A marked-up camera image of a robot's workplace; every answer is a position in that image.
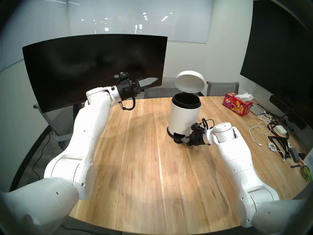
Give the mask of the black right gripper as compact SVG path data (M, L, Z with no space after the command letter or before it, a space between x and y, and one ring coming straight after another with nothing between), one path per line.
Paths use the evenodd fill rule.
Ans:
M208 140L205 140L207 137L206 132L206 130L195 130L190 135L181 138L181 140L184 140L184 143L187 146L208 145Z

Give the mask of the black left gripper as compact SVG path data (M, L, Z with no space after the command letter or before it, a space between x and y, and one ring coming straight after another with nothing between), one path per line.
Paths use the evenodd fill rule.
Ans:
M141 89L150 88L150 85L157 80L158 78L144 78L137 80L139 84L138 82L133 82L129 79L118 80L116 86L121 101L136 97L140 94Z

